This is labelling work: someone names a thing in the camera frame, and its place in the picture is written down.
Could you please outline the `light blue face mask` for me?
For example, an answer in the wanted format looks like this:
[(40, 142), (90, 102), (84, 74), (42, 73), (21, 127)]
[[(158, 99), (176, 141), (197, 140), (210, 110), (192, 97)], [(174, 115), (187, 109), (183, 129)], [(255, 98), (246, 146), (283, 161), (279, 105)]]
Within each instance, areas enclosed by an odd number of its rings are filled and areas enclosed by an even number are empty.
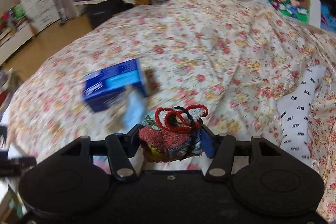
[(130, 131), (136, 124), (141, 124), (147, 113), (147, 100), (133, 86), (126, 87), (126, 112), (123, 116), (123, 129)]

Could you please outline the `blue Tempo tissue pack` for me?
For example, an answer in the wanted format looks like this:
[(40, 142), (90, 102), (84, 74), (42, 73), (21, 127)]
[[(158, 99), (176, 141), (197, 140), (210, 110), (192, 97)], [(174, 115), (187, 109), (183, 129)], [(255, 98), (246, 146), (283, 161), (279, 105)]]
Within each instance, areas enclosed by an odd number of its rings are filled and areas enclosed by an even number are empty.
[(94, 112), (108, 110), (117, 104), (126, 87), (132, 86), (147, 96), (147, 82), (138, 59), (112, 65), (84, 77), (83, 100)]

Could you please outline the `white patterned cloth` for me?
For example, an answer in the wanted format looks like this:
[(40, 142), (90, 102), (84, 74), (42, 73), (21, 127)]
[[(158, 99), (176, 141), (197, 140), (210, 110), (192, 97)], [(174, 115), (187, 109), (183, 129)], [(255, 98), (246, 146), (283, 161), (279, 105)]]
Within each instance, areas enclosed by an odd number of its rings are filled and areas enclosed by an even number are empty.
[(276, 102), (282, 123), (280, 148), (308, 166), (311, 166), (308, 133), (310, 104), (325, 73), (326, 68), (322, 65), (308, 67), (296, 90)]

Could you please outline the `floral bed cover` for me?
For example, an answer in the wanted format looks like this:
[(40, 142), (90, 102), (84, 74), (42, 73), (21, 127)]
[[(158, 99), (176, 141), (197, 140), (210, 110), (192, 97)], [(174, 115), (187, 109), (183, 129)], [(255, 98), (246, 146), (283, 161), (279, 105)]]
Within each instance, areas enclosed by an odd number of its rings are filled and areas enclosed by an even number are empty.
[(15, 93), (8, 140), (42, 161), (82, 135), (104, 139), (112, 113), (83, 100), (84, 77), (139, 59), (149, 108), (203, 104), (205, 124), (239, 140), (280, 144), (276, 101), (308, 67), (326, 74), (311, 103), (309, 149), (325, 193), (318, 212), (335, 220), (335, 34), (296, 24), (258, 0), (173, 0), (123, 12), (49, 57)]

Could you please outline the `low white shelf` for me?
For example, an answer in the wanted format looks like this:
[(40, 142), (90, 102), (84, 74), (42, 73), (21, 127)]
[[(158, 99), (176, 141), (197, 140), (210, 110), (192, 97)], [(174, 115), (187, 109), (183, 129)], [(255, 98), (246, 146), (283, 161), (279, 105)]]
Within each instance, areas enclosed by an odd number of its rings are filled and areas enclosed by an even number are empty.
[(28, 22), (19, 26), (19, 30), (16, 31), (10, 38), (1, 42), (1, 65), (6, 62), (22, 45), (35, 37), (34, 30)]

